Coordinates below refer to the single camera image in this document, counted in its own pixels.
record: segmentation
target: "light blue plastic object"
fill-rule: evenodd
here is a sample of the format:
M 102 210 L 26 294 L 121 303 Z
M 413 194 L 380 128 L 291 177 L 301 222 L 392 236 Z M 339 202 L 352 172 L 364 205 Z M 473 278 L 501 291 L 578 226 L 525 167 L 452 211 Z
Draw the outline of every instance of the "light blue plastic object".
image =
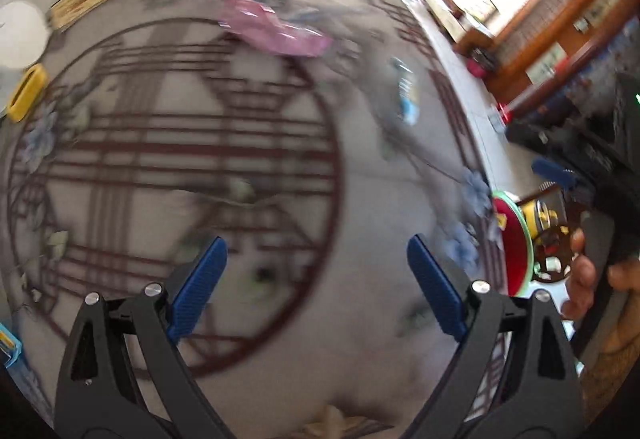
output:
M 7 369 L 15 363 L 22 352 L 22 342 L 2 324 L 0 324 L 0 351 L 2 351 L 0 358 Z
M 213 289 L 225 271 L 225 266 L 226 244 L 218 237 L 202 254 L 198 265 L 174 299 L 171 324 L 166 331 L 167 337 L 173 343 L 193 332 Z
M 578 182 L 573 172 L 569 172 L 558 163 L 545 158 L 535 158 L 531 163 L 531 169 L 535 174 L 541 175 L 547 181 L 558 183 L 563 190 L 574 189 Z
M 418 235 L 409 240 L 406 258 L 440 329 L 462 342 L 468 332 L 462 298 Z

